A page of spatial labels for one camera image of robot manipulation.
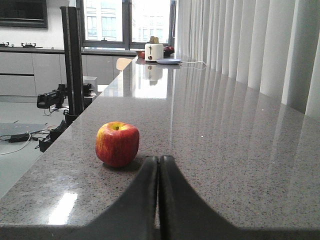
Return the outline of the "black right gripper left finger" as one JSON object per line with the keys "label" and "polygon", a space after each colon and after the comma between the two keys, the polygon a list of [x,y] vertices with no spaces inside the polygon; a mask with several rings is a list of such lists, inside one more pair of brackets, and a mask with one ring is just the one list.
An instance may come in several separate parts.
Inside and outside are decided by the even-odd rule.
{"label": "black right gripper left finger", "polygon": [[2,240],[151,240],[154,237],[158,157],[145,158],[134,180],[104,212],[83,226],[5,225]]}

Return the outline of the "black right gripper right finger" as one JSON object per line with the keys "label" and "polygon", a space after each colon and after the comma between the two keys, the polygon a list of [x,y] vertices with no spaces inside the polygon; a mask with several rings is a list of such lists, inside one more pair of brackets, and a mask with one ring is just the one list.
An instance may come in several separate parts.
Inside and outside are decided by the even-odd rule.
{"label": "black right gripper right finger", "polygon": [[233,225],[190,186],[171,155],[158,162],[160,236],[163,240],[318,240],[318,229],[249,229]]}

